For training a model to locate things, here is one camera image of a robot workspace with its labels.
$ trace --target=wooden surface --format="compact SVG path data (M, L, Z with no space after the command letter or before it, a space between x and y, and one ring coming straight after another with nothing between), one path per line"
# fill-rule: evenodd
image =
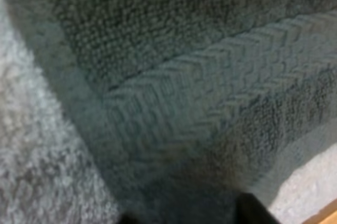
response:
M303 224L337 224L337 199Z

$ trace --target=black object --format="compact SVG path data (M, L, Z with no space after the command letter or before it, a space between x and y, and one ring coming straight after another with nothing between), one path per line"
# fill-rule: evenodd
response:
M236 202L237 224L280 224L250 193L241 194Z

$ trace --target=towel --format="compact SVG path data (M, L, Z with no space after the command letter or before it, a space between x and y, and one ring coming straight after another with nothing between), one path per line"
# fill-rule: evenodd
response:
M0 0L0 222L269 206L336 142L336 5Z

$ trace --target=gray towel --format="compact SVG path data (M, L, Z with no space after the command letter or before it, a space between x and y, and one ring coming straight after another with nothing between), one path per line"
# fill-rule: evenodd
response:
M334 143L264 179L337 114L336 5L1 0L0 222L230 223L256 187L268 205Z

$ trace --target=fabric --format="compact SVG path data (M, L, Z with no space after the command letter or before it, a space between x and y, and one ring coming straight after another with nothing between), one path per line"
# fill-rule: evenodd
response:
M0 220L230 223L255 188L270 204L333 144L287 152L336 116L336 5L2 0Z

